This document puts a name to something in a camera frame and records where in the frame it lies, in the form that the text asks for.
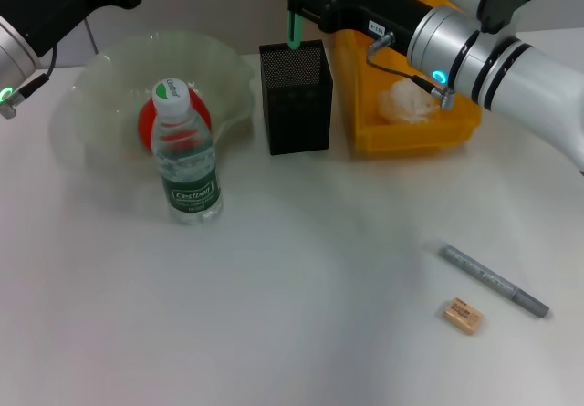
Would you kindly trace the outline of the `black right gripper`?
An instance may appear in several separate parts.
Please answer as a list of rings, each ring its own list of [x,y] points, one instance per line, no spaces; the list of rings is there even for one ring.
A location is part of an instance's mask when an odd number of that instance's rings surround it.
[[[392,49],[405,55],[415,30],[432,8],[419,0],[287,0],[293,14],[327,34],[354,30],[378,39],[393,33]]]

